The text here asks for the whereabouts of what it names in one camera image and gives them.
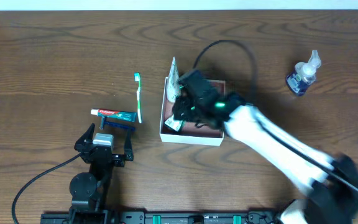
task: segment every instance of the blue bottle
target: blue bottle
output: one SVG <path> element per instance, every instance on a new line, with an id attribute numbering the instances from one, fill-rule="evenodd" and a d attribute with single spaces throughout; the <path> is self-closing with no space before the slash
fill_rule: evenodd
<path id="1" fill-rule="evenodd" d="M 317 50 L 312 50 L 309 62 L 297 63 L 294 71 L 285 78 L 285 83 L 296 96 L 303 96 L 309 86 L 316 81 L 316 70 L 320 66 L 321 60 Z"/>

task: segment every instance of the white cap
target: white cap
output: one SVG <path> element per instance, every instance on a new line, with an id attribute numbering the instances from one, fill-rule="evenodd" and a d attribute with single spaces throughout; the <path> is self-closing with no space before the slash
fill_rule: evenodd
<path id="1" fill-rule="evenodd" d="M 317 50 L 311 51 L 309 62 L 302 66 L 304 76 L 311 77 L 316 73 L 317 68 L 321 66 L 321 60 L 318 57 Z"/>
<path id="2" fill-rule="evenodd" d="M 91 110 L 91 114 L 97 116 L 97 115 L 98 115 L 98 111 L 99 111 L 99 109 L 92 109 L 92 110 Z"/>

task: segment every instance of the toothbrush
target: toothbrush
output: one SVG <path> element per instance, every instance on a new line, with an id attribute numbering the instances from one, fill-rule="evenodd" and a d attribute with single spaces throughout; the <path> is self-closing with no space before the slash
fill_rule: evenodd
<path id="1" fill-rule="evenodd" d="M 136 97 L 137 97 L 137 114 L 138 114 L 138 118 L 139 118 L 139 123 L 142 123 L 142 114 L 140 113 L 140 88 L 142 86 L 141 82 L 140 82 L 140 73 L 137 72 L 135 73 L 135 82 L 139 82 L 139 87 L 137 87 L 137 91 L 136 91 Z"/>

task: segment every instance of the red label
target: red label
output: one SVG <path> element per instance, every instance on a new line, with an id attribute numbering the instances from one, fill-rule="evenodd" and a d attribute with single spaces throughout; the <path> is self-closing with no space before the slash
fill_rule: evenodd
<path id="1" fill-rule="evenodd" d="M 113 115 L 113 114 L 119 113 L 119 111 L 111 111 L 111 110 L 104 110 L 104 109 L 100 109 L 98 112 L 99 112 L 99 114 L 102 114 L 102 115 Z"/>

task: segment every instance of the open box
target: open box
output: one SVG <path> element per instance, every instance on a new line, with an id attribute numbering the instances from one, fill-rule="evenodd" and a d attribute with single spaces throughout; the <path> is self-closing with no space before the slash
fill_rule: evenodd
<path id="1" fill-rule="evenodd" d="M 225 81 L 209 80 L 216 87 L 218 92 L 225 94 Z M 173 103 L 167 100 L 167 83 L 168 77 L 165 78 L 164 94 L 162 98 L 162 109 L 160 119 L 160 137 L 163 142 L 186 143 L 186 144 L 202 144 L 209 146 L 220 146 L 223 141 L 223 131 L 213 130 L 208 126 L 196 128 L 195 123 L 186 122 L 184 127 L 178 133 L 167 128 L 164 122 L 172 116 Z"/>

